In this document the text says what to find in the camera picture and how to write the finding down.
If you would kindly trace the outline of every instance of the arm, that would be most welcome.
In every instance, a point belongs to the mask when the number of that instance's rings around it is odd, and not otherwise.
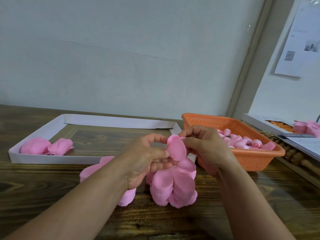
[[[214,128],[192,126],[179,136],[217,179],[235,239],[294,240],[254,181],[241,167]]]
[[[94,239],[126,190],[138,187],[147,173],[172,166],[166,150],[149,147],[154,141],[166,143],[167,139],[155,134],[138,138],[124,152],[5,240]]]

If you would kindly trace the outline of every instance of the qr code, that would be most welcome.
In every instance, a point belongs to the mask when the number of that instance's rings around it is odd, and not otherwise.
[[[288,51],[287,54],[285,55],[285,61],[292,61],[294,59],[294,54],[295,51]]]

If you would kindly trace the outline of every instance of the orange plastic basket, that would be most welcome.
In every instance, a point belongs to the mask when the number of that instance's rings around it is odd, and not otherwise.
[[[220,130],[228,128],[233,134],[240,135],[242,137],[247,136],[252,140],[258,139],[262,141],[263,144],[271,141],[267,137],[236,119],[196,113],[184,113],[181,117],[185,123],[185,128],[192,125],[204,125]],[[278,144],[276,144],[273,151],[254,151],[237,148],[231,148],[231,151],[237,158],[240,165],[248,172],[262,171],[274,157],[282,157],[286,153]],[[203,164],[201,160],[197,159],[197,161],[202,167]]]

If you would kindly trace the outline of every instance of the white wall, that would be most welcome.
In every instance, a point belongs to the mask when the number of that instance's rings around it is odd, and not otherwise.
[[[0,103],[224,115],[263,1],[0,0]]]
[[[295,0],[278,44],[271,56],[249,113],[285,120],[316,120],[320,114],[320,60],[301,78],[274,74],[290,26],[301,0]]]

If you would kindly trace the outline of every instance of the fingernail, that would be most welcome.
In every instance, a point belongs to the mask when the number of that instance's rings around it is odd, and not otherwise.
[[[170,157],[170,152],[168,150],[165,151],[166,157]]]

